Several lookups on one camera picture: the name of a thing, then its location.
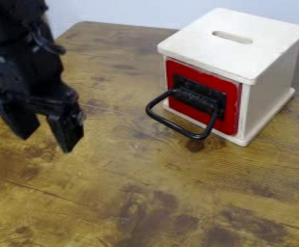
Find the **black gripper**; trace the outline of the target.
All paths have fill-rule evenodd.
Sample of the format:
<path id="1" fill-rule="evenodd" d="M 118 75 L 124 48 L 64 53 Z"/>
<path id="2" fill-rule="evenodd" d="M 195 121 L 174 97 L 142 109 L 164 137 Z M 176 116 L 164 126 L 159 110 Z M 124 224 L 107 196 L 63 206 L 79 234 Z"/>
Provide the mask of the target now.
<path id="1" fill-rule="evenodd" d="M 63 82 L 59 45 L 0 45 L 0 118 L 26 140 L 47 121 L 64 153 L 84 137 L 84 112 L 76 91 Z"/>

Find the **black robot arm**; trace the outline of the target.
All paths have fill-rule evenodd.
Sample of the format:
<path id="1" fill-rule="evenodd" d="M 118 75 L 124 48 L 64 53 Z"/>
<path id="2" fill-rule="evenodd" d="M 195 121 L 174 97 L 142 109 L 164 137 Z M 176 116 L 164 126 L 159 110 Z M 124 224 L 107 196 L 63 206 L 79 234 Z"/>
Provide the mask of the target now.
<path id="1" fill-rule="evenodd" d="M 84 136 L 78 92 L 63 82 L 63 46 L 44 18 L 46 0 L 0 0 L 0 117 L 20 139 L 47 122 L 63 152 Z"/>

